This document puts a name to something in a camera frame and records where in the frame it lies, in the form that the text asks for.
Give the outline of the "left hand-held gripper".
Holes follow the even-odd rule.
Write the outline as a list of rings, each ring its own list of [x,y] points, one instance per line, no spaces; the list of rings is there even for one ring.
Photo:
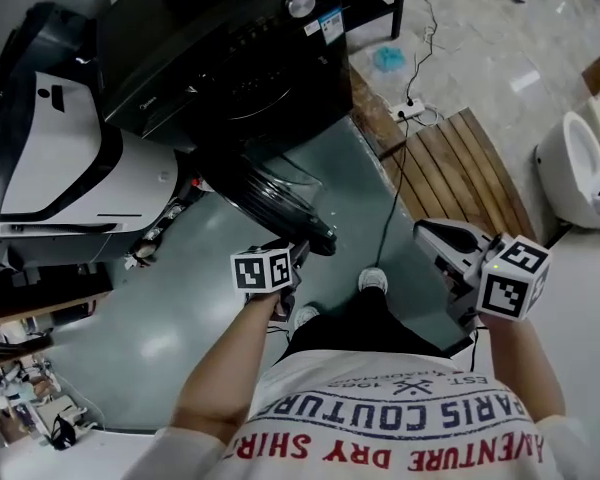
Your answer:
[[[301,283],[300,269],[311,252],[310,242],[292,244],[273,240],[251,246],[230,257],[234,288],[250,302],[271,293],[280,295],[272,321],[287,322],[295,305],[295,291]]]

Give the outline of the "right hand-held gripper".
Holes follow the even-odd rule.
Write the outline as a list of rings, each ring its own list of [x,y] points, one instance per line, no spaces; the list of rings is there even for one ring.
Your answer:
[[[524,320],[544,291],[551,251],[521,235],[427,218],[415,222],[413,238],[445,279],[447,313],[468,332],[482,314]]]

